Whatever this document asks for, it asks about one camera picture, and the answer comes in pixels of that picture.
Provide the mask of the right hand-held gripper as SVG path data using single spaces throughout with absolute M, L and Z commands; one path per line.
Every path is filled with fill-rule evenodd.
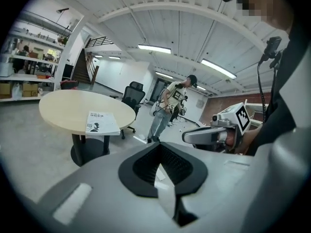
M 213 115 L 210 125 L 217 127 L 200 127 L 183 132 L 182 140 L 193 144 L 196 149 L 214 151 L 213 145 L 224 143 L 227 139 L 227 130 L 224 127 L 237 128 L 240 133 L 244 133 L 249 128 L 250 118 L 241 102 Z

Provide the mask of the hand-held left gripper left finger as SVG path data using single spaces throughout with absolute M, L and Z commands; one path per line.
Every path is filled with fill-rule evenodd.
M 73 233 L 176 233 L 179 226 L 156 198 L 134 195 L 119 180 L 128 157 L 145 149 L 96 158 L 51 187 L 38 206 Z

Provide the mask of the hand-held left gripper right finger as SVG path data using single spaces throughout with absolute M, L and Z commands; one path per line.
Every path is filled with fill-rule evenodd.
M 250 157 L 161 143 L 165 175 L 160 204 L 169 222 L 162 233 L 242 233 L 245 206 L 236 192 Z

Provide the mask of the person's right hand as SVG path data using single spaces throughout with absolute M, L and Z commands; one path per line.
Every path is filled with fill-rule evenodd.
M 218 142 L 228 153 L 236 153 L 236 149 L 242 143 L 243 136 L 233 128 L 226 128 L 218 134 Z

